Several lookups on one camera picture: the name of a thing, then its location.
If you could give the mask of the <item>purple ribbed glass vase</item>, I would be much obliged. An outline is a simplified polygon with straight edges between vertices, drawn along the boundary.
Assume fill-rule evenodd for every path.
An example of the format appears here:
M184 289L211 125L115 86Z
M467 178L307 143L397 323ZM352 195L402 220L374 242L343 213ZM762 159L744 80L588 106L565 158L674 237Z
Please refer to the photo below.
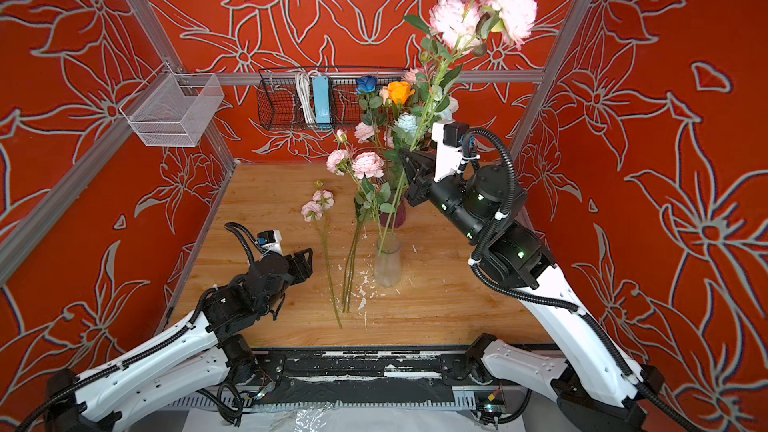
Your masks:
M388 229L398 229L405 224L407 218L407 201L401 198L395 213L380 212L379 223Z

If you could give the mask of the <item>white hydrangea flower stem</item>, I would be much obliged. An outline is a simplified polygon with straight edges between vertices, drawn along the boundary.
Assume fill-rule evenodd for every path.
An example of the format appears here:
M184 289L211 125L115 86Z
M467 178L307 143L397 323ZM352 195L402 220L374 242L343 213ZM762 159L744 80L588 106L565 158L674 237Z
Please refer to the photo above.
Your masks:
M403 148L412 148L413 150L421 148L425 139L431 137L433 125L437 122L450 122L453 120L453 114L459 109L459 102L456 98L449 96L445 108L439 112L432 113L429 117L425 116L424 105L418 104L407 109L395 120L393 125L394 135Z

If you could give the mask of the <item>pink mini rose spray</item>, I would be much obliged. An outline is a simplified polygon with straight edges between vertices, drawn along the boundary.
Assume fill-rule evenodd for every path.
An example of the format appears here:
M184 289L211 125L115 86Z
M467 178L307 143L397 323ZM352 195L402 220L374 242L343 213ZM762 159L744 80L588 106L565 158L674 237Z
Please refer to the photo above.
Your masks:
M354 282L355 270L356 270L357 249L360 242L361 234L364 229L364 223L365 223L364 219L360 219L359 217L356 218L356 225L355 225L354 233L352 236L352 241L351 241L350 248L345 260L343 289L342 289L342 298L341 298L341 309L343 313L350 312L350 302L351 302L352 288L353 288L353 282Z

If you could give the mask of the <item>pink peony flower stem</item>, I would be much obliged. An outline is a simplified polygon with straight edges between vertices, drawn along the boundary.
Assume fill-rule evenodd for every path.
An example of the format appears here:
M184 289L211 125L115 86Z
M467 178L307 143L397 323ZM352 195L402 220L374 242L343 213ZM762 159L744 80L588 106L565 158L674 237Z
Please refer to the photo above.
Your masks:
M359 144L380 155L394 147L391 130L387 126L367 125L360 122L354 129L354 136Z

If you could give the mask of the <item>yellow rose flower stem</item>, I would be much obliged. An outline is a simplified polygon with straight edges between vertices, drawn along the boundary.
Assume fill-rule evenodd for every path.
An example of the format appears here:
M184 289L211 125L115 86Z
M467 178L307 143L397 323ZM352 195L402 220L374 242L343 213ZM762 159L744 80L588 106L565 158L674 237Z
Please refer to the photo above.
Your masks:
M405 81L391 82L386 87L391 99L389 105L384 105L388 126L413 135L417 129L417 118L410 112L408 101L415 91Z

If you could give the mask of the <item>peach rose flower stem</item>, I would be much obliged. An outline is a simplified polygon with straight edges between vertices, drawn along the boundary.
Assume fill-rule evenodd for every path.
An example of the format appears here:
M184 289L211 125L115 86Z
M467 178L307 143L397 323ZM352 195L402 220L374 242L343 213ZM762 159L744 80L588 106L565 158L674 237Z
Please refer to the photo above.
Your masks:
M382 99L384 105L389 105L391 103L390 92L386 86L379 90L379 97Z

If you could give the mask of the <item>blue rose flower stem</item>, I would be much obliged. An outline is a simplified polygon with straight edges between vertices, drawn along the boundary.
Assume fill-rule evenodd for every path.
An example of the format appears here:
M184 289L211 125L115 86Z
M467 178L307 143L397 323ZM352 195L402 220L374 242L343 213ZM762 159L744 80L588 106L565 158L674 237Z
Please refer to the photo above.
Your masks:
M383 121L384 101L379 90L378 80L374 76L366 75L356 80L355 91L358 105L362 110L361 122L374 130L377 130Z

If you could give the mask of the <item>large pink peony spray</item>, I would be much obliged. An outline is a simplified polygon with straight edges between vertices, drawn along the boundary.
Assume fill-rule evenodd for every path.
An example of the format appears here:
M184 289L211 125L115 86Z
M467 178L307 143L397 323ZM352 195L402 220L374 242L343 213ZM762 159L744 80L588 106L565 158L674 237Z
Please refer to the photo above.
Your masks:
M429 11L429 20L407 15L404 20L425 33L422 40L422 66L430 74L427 95L423 101L424 113L429 117L447 106L448 97L462 65L459 60L473 54L486 53L488 38L497 35L504 45L519 49L532 33L537 15L535 0L439 0ZM394 147L383 154L389 166L394 207L406 188L406 177L398 153L417 151L400 146L393 128L390 128Z

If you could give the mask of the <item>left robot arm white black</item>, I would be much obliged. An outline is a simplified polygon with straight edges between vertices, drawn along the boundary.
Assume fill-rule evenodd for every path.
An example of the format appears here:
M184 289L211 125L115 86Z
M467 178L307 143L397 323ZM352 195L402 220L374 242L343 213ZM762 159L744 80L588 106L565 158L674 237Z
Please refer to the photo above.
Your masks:
M239 386L266 374L241 333L264 317L277 318L288 288L311 277L313 252L283 254L276 230L254 235L236 222L225 228L246 254L246 272L206 289L190 313L129 352L79 374L54 374L44 402L17 430L41 421L48 431L123 431L196 392L239 425Z

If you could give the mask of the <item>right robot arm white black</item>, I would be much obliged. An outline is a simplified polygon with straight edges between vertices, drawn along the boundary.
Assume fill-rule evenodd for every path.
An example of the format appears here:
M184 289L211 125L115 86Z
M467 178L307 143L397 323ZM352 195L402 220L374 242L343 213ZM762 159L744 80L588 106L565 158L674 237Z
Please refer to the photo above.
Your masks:
M430 202L472 245L468 265L486 287L521 302L562 352L550 358L485 334L475 358L495 379L552 401L581 431L640 431L648 401L686 431L696 425L658 395L661 373L624 352L565 278L552 252L516 216L527 195L501 139L438 123L432 153L399 151L411 206Z

